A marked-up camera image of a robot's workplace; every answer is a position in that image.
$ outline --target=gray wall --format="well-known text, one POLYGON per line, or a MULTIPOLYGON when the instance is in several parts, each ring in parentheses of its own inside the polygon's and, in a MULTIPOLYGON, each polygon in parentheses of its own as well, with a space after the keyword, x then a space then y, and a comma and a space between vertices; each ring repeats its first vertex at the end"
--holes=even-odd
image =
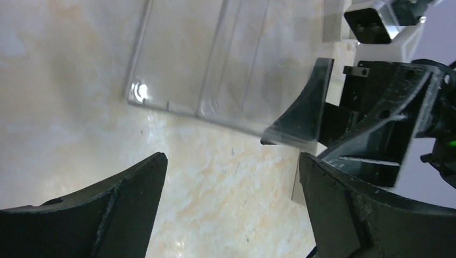
MULTIPOLYGON (((456 60, 456 1, 445 0, 428 9, 423 37, 415 59, 427 58, 444 64, 456 60)), ((426 203, 456 208, 456 190, 439 173, 419 160, 430 153, 434 140, 416 139, 406 158, 405 167, 394 191, 402 196, 426 203)))

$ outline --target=floor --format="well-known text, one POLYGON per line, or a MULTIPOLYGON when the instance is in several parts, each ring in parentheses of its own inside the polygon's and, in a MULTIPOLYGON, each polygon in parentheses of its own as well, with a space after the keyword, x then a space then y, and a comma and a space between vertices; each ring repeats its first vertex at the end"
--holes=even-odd
MULTIPOLYGON (((143 5, 0 2, 0 209, 40 205, 164 152, 147 257, 306 256, 315 244, 307 210, 291 201, 298 149, 127 105, 143 5)), ((322 1, 312 8, 322 13, 322 1)), ((338 60, 350 53, 350 44, 335 45, 338 60)))

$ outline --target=plastic container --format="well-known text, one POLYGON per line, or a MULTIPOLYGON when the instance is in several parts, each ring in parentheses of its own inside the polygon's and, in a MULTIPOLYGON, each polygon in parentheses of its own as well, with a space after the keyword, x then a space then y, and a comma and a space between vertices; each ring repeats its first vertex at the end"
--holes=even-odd
POLYGON ((323 17, 322 0, 148 0, 127 99, 270 142, 314 146, 316 135, 287 138, 273 124, 303 91, 317 58, 333 55, 334 44, 323 43, 323 17))

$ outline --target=beige marble surface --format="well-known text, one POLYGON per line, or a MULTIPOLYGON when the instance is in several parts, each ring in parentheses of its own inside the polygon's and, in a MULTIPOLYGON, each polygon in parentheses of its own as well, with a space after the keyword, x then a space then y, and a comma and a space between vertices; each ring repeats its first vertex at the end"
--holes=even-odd
POLYGON ((126 104, 143 4, 0 1, 0 209, 40 205, 164 152, 147 257, 304 257, 315 242, 306 208, 290 200, 297 149, 126 104))

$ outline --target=clear plastic lid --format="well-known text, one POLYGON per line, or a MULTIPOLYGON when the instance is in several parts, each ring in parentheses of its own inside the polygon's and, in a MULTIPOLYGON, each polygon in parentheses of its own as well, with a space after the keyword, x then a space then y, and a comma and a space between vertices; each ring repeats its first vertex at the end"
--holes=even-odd
POLYGON ((323 1, 149 1, 129 72, 129 103, 264 142, 315 142, 326 91, 308 95, 329 80, 332 61, 318 58, 334 51, 323 43, 323 1), (291 116, 283 118, 287 110, 291 116), (287 128, 290 119, 298 126, 287 128))

